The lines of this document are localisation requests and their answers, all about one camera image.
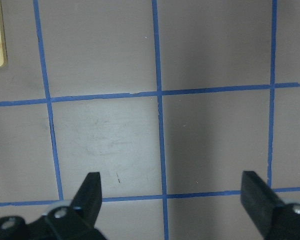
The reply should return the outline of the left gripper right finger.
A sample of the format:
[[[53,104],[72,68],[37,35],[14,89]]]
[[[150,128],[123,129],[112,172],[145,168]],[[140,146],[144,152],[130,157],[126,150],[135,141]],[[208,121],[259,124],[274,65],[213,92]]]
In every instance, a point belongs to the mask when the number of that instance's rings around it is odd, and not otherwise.
[[[240,202],[264,240],[300,240],[300,202],[280,198],[254,171],[242,172]]]

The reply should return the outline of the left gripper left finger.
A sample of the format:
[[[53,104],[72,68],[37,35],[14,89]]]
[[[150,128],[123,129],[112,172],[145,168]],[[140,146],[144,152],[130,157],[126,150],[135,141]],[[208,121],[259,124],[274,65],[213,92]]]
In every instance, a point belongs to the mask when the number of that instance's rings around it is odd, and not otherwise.
[[[90,172],[70,203],[52,208],[44,221],[54,240],[104,240],[95,228],[101,205],[101,175]]]

